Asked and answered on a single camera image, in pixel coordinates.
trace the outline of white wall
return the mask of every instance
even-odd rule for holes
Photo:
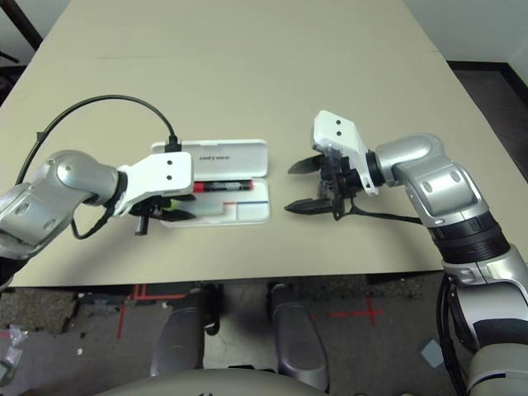
[[[444,58],[508,62],[528,83],[528,1],[404,1]]]
[[[69,0],[16,0],[16,2],[40,35],[45,37]],[[35,53],[2,10],[0,10],[0,50],[18,58],[20,64],[28,64]],[[15,64],[0,59],[0,66],[12,65]]]

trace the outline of robotic arm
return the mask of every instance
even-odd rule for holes
[[[192,215],[187,212],[163,208],[170,206],[171,198],[192,199],[192,186],[191,155],[185,152],[152,154],[119,169],[79,151],[54,154],[31,182],[0,197],[0,285],[74,224],[73,214],[81,204],[106,207],[96,227],[78,236],[85,238],[111,216],[138,215],[144,228],[149,218],[188,219]]]
[[[450,338],[441,334],[445,365],[457,392],[492,394],[488,392],[500,382],[500,394],[517,394],[519,379],[526,390],[528,268],[504,237],[471,176],[446,157],[442,142],[417,134],[371,152],[354,123],[321,111],[314,122],[313,148],[322,154],[296,163],[290,173],[320,170],[319,197],[298,200],[286,209],[305,215],[332,212],[335,219],[355,213],[408,219],[368,214],[353,205],[359,191],[376,195],[383,184],[403,185],[419,216],[415,222],[427,227],[442,255],[446,279],[441,295],[448,298],[443,304],[450,308],[457,336],[472,352],[478,351],[464,386],[460,375],[454,378],[457,374],[450,370],[456,369]],[[348,213],[346,198],[352,203]],[[449,324],[443,326],[449,336]]]

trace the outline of floor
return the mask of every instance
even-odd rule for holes
[[[528,110],[500,73],[455,72],[497,136],[528,175]],[[436,291],[441,273],[368,285],[363,276],[292,279],[326,347],[331,395],[451,395],[444,368],[431,368],[420,350],[436,338]],[[364,294],[372,295],[367,299]],[[272,326],[265,311],[266,281],[225,284],[225,315],[217,336],[206,338],[205,367],[252,364],[274,368]],[[145,378],[164,320],[162,302],[120,298],[81,304],[67,331],[31,332],[14,380],[0,394],[93,395]],[[0,356],[10,340],[0,332]],[[469,355],[460,351],[463,364]]]

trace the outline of pen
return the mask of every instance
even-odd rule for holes
[[[196,181],[193,192],[250,191],[252,189],[253,181],[251,180]]]

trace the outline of blue line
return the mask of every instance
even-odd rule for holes
[[[244,200],[242,202],[237,202],[237,205],[248,205],[248,204],[269,204],[268,200]]]

